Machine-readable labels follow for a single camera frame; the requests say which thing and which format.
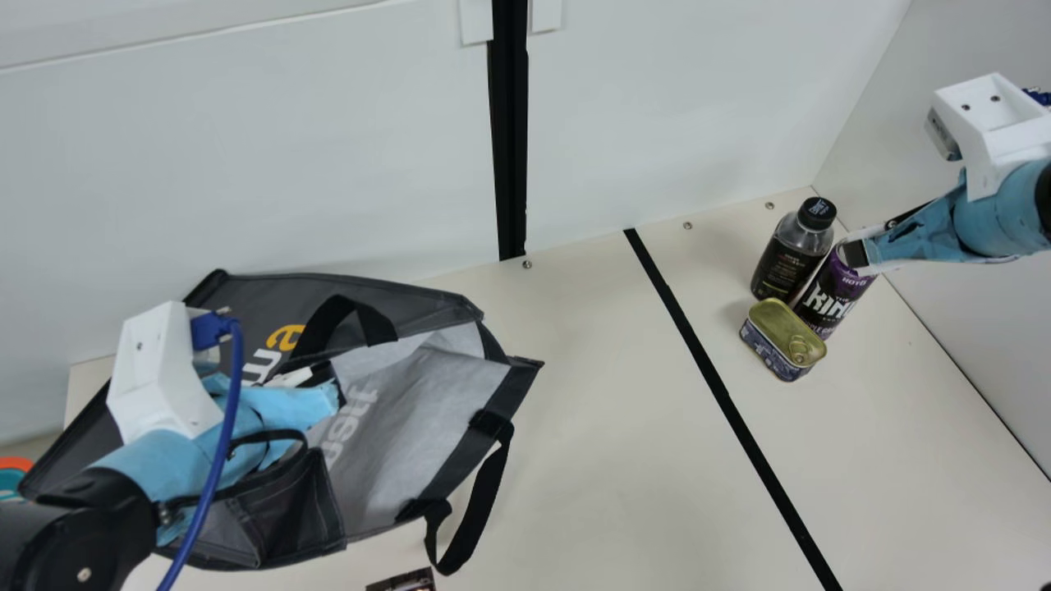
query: bottle label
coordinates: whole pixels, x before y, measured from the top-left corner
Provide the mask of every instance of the bottle label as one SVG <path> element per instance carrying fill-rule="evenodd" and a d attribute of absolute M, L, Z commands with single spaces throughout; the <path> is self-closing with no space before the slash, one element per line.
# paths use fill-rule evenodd
<path fill-rule="evenodd" d="M 833 250 L 792 311 L 818 337 L 828 339 L 874 281 L 874 277 L 858 277 Z"/>
<path fill-rule="evenodd" d="M 751 292 L 760 300 L 777 298 L 788 302 L 803 287 L 821 259 L 799 252 L 771 238 L 751 279 Z"/>

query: white bracket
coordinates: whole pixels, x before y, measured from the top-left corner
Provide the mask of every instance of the white bracket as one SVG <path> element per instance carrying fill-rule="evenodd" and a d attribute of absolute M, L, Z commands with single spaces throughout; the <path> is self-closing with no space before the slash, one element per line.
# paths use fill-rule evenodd
<path fill-rule="evenodd" d="M 106 406 L 125 444 L 153 429 L 192 440 L 223 421 L 193 369 L 190 318 L 201 313 L 168 302 L 124 321 Z"/>
<path fill-rule="evenodd" d="M 493 0 L 459 0 L 459 3 L 460 41 L 463 45 L 492 41 Z"/>
<path fill-rule="evenodd" d="M 943 154 L 966 160 L 968 201 L 994 195 L 1022 164 L 1051 157 L 1051 113 L 1000 74 L 935 91 L 927 124 Z"/>
<path fill-rule="evenodd" d="M 533 0 L 532 23 L 533 33 L 548 33 L 562 28 L 562 0 Z"/>

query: black bottle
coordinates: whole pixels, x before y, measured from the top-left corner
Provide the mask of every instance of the black bottle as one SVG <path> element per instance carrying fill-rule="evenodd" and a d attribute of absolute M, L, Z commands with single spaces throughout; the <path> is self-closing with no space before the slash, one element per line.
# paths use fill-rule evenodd
<path fill-rule="evenodd" d="M 796 298 L 831 249 L 834 220 L 836 205 L 821 197 L 782 218 L 751 276 L 751 293 L 786 303 Z"/>

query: white wall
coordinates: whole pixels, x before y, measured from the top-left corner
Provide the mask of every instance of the white wall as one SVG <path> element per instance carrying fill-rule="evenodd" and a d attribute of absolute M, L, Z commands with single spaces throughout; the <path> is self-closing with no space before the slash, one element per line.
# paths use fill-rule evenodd
<path fill-rule="evenodd" d="M 913 0 L 815 183 L 850 227 L 879 223 L 955 184 L 923 130 L 933 90 L 1000 72 L 1051 87 L 1046 0 Z M 1005 266 L 921 265 L 889 279 L 1051 472 L 1051 256 Z"/>
<path fill-rule="evenodd" d="M 529 43 L 529 247 L 809 185 L 908 3 L 566 0 Z"/>
<path fill-rule="evenodd" d="M 459 39 L 456 0 L 383 2 L 0 70 L 0 444 L 214 267 L 496 260 L 486 48 Z"/>
<path fill-rule="evenodd" d="M 383 0 L 0 0 L 0 67 Z"/>

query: gold can lid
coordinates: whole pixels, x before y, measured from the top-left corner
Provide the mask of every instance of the gold can lid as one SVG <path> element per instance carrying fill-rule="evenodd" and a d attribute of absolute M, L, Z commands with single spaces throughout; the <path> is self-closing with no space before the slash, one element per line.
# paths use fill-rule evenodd
<path fill-rule="evenodd" d="M 821 337 L 777 298 L 751 306 L 748 320 L 792 365 L 810 367 L 828 352 Z"/>

